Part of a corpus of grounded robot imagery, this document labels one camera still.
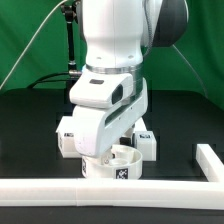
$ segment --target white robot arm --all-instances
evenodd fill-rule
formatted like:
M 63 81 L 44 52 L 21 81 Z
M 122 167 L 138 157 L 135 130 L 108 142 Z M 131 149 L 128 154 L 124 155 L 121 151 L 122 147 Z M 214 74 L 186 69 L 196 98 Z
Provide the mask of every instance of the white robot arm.
M 141 46 L 150 48 L 156 35 L 164 39 L 156 33 L 158 20 L 166 21 L 167 10 L 170 13 L 180 3 L 187 21 L 185 0 L 81 1 L 88 51 L 83 74 L 70 91 L 71 102 L 77 104 L 74 141 L 80 154 L 100 157 L 146 112 Z M 174 41 L 167 38 L 169 33 L 165 36 L 168 44 Z

